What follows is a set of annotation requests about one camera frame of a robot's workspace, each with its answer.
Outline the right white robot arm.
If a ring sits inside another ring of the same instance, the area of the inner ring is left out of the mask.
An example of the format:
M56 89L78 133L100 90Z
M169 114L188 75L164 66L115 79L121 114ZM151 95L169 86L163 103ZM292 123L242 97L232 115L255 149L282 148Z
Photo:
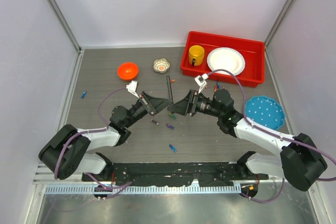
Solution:
M283 134L244 118L234 108L234 100L225 89L217 90L212 99L190 90L184 99L170 105L168 111L182 116L193 116L197 112L214 116L223 133L270 151L270 155L249 152L242 156L243 163L237 166L242 179L267 174L285 179L300 191L307 191L328 167L322 155L315 151L316 146L309 136Z

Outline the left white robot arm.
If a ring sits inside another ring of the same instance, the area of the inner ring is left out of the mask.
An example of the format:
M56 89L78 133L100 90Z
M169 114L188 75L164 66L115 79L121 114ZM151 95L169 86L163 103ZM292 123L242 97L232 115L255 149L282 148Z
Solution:
M64 125L38 154L39 160L54 174L55 179L64 180L75 172L94 174L105 182L112 174L111 162L105 156L89 151L101 147L122 145L131 135L129 127L144 116L156 115L173 103L172 92L168 98L156 98L142 92L129 109L116 106L110 122L100 129L77 129Z

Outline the black remote control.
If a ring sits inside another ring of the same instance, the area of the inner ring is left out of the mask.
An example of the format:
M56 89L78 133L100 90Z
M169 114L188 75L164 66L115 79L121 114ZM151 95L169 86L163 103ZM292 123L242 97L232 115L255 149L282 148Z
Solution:
M167 92L168 92L168 96L169 96L168 101L167 101L167 105L171 105L173 103L173 93L172 93L170 76L166 76L166 83L167 83Z

